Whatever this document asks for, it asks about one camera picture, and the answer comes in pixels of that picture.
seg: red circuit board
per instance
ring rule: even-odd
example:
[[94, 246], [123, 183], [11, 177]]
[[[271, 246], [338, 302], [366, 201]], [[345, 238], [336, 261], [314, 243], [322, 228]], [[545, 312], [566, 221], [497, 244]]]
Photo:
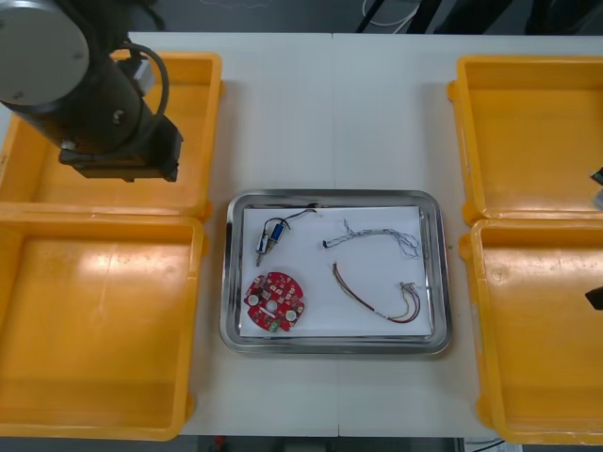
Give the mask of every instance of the red circuit board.
[[261, 329], [289, 331], [305, 309], [302, 298], [300, 285], [290, 276], [275, 271], [255, 278], [244, 301], [249, 305], [247, 314]]

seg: yellow plastic bin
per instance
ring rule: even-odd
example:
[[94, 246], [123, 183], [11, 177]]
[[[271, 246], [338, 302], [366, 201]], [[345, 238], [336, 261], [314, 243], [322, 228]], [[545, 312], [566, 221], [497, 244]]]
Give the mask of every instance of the yellow plastic bin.
[[603, 221], [481, 220], [466, 260], [481, 421], [517, 444], [603, 444]]
[[[170, 74], [167, 116], [184, 137], [178, 181], [86, 179], [58, 163], [58, 149], [13, 116], [0, 155], [0, 210], [185, 215], [207, 219], [207, 189], [220, 99], [216, 54], [162, 53]], [[160, 86], [147, 96], [156, 111]]]
[[599, 218], [603, 58], [464, 56], [448, 86], [464, 219]]
[[0, 213], [0, 435], [176, 436], [203, 240], [193, 218]]

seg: stainless steel tray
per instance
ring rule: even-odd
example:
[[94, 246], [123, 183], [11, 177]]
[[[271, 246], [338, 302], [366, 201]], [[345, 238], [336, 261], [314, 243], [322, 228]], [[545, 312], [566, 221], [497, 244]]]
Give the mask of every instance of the stainless steel tray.
[[[243, 211], [262, 208], [418, 206], [425, 256], [432, 334], [427, 336], [262, 337], [240, 335]], [[220, 311], [220, 335], [234, 351], [254, 353], [432, 354], [442, 351], [452, 332], [446, 247], [440, 208], [422, 191], [261, 190], [234, 198], [228, 208]]]

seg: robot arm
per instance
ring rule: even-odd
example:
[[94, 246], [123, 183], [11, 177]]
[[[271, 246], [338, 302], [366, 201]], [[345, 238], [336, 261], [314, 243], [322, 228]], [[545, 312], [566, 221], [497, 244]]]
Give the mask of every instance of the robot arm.
[[[119, 0], [0, 0], [0, 102], [56, 143], [89, 178], [175, 181], [182, 137], [164, 116], [168, 73], [127, 38]], [[114, 62], [110, 54], [130, 57]], [[145, 56], [162, 77], [153, 113]]]

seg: table surface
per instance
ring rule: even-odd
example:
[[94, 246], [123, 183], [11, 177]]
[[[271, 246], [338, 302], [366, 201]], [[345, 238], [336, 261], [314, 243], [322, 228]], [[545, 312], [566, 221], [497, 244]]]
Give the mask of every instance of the table surface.
[[[603, 38], [138, 33], [155, 50], [223, 59], [220, 105], [185, 434], [492, 437], [479, 392], [464, 264], [468, 229], [446, 84], [465, 54], [602, 55]], [[0, 141], [8, 112], [0, 109]], [[431, 357], [262, 356], [218, 331], [228, 202], [260, 188], [418, 189], [444, 216], [453, 320]]]

